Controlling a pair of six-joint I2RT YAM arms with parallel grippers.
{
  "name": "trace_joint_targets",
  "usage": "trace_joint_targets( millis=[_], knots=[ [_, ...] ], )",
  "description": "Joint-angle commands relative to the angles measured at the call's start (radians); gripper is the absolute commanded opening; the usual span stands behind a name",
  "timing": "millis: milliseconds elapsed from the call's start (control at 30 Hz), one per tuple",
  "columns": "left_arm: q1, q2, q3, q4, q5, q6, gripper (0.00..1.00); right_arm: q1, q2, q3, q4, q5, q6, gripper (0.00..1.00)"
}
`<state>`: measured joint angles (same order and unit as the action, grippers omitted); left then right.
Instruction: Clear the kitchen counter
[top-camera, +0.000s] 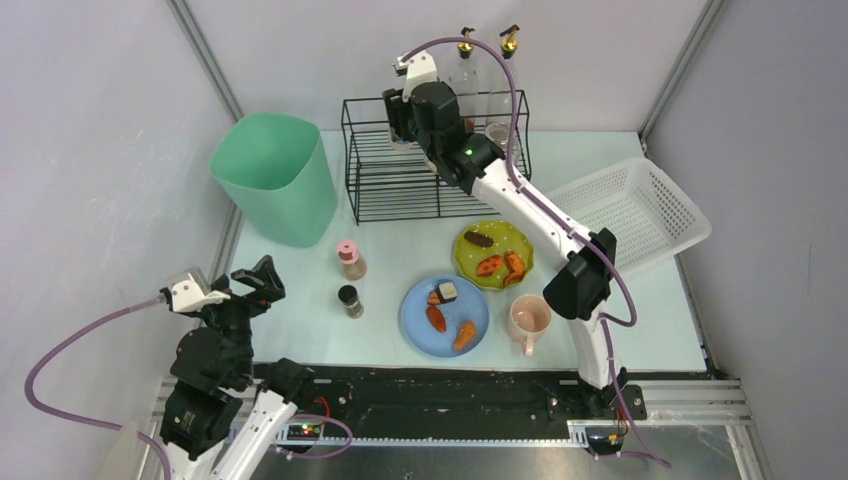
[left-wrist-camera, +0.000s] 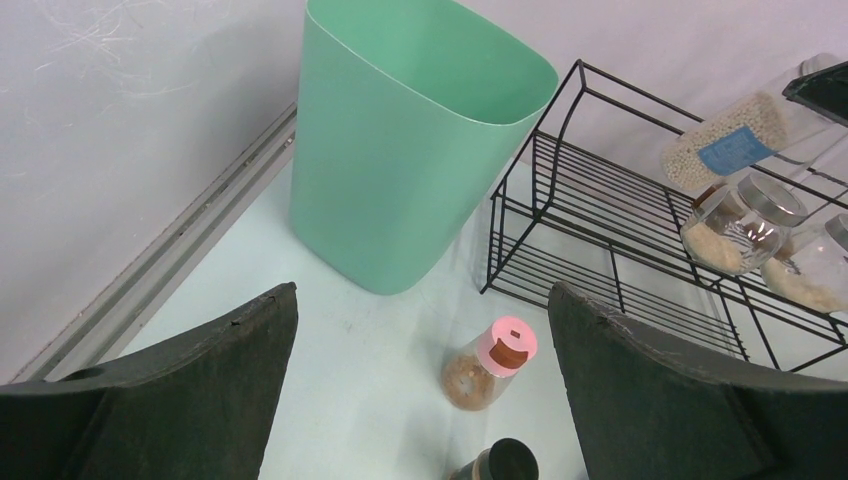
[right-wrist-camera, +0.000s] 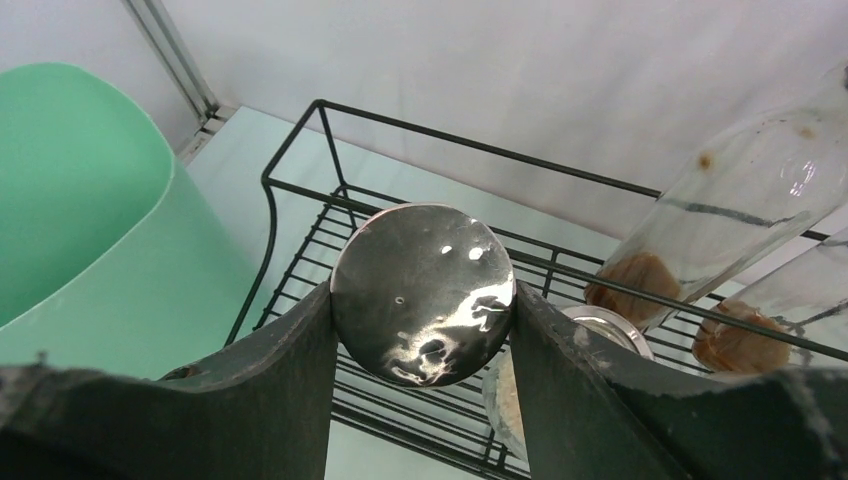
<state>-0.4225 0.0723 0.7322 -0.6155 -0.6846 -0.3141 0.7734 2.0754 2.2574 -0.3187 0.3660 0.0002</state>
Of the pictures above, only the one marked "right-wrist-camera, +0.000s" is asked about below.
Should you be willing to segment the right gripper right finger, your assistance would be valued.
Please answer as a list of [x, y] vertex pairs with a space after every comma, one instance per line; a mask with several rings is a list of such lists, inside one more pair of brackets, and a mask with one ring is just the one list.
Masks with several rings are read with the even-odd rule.
[[721, 382], [589, 331], [525, 283], [510, 339], [535, 479], [843, 479], [847, 374]]

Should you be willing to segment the silver lid shaker jar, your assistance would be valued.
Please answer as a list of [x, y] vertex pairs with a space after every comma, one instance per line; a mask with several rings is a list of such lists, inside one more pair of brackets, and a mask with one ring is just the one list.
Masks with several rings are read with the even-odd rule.
[[445, 204], [405, 203], [353, 233], [329, 290], [350, 357], [389, 384], [424, 389], [459, 383], [495, 356], [517, 279], [487, 224]]

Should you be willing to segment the glass oil bottle gold spout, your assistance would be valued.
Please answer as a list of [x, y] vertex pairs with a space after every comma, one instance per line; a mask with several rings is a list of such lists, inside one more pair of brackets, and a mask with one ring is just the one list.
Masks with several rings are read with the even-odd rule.
[[[847, 231], [831, 235], [712, 308], [754, 326], [847, 350]], [[694, 358], [720, 375], [755, 375], [781, 367], [845, 369], [847, 362], [705, 318]]]

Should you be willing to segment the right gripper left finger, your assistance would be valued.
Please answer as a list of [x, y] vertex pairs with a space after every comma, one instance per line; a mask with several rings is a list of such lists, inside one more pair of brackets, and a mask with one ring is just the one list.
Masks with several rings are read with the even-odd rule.
[[280, 319], [157, 381], [1, 370], [5, 479], [320, 479], [337, 340], [321, 284]]

